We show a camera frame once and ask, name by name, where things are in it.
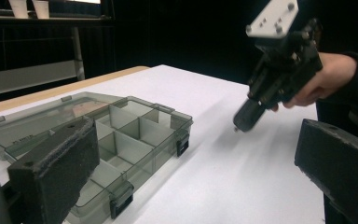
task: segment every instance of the screw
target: screw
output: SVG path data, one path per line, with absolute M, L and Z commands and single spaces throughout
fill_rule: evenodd
M 283 31 L 281 26 L 277 26 L 277 34 L 280 34 Z
M 303 38 L 303 40 L 308 40 L 310 38 L 310 34 L 308 34 L 307 32 L 303 32 L 301 34 L 301 37 Z
M 293 60 L 297 60 L 297 58 L 298 58 L 298 55 L 297 55 L 296 53 L 293 53 L 293 54 L 292 54 L 292 59 L 293 59 Z
M 289 3 L 289 5 L 287 5 L 287 8 L 289 8 L 289 11 L 292 11 L 293 9 L 295 9 L 295 4 Z

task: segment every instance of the clear plastic organizer box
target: clear plastic organizer box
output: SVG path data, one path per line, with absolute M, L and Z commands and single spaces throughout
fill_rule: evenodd
M 132 201 L 132 194 L 172 155 L 188 147 L 192 118 L 135 97 L 91 92 L 0 117 L 0 158 L 14 162 L 78 119 L 95 120 L 100 165 L 67 217 L 71 223 L 102 223 Z

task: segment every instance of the white table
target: white table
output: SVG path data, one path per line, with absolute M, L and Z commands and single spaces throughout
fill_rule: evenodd
M 294 165 L 302 119 L 316 119 L 314 106 L 281 106 L 278 113 L 266 112 L 250 132 L 235 133 L 232 119 L 247 99 L 247 86 L 162 65 L 0 116 L 82 91 L 136 96 L 194 120 L 189 149 L 135 192 L 115 224 L 324 223 L 322 192 Z M 8 166 L 0 161 L 1 184 L 8 180 Z

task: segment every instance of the finger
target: finger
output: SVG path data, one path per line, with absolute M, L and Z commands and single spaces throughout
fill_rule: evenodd
M 328 96 L 330 96 L 331 94 L 333 94 L 335 91 L 337 91 L 337 89 L 326 90 L 326 91 L 324 91 L 324 92 L 321 94 L 321 96 L 319 96 L 319 98 L 325 99 L 325 98 L 327 98 Z
M 293 97 L 289 102 L 283 103 L 283 106 L 290 109 L 297 104 L 296 97 Z
M 306 100 L 315 90 L 317 90 L 321 83 L 321 76 L 316 74 L 301 90 L 296 94 L 298 101 Z
M 298 95 L 294 96 L 290 102 L 283 103 L 283 106 L 286 108 L 292 108 L 295 105 L 299 105 L 299 106 L 311 105 L 315 103 L 323 95 L 324 95 L 324 89 L 317 88 L 306 97 L 300 98 Z
M 278 106 L 278 105 L 275 105 L 275 106 L 273 106 L 273 107 L 271 108 L 271 110 L 272 110 L 273 112 L 278 112 L 279 106 Z

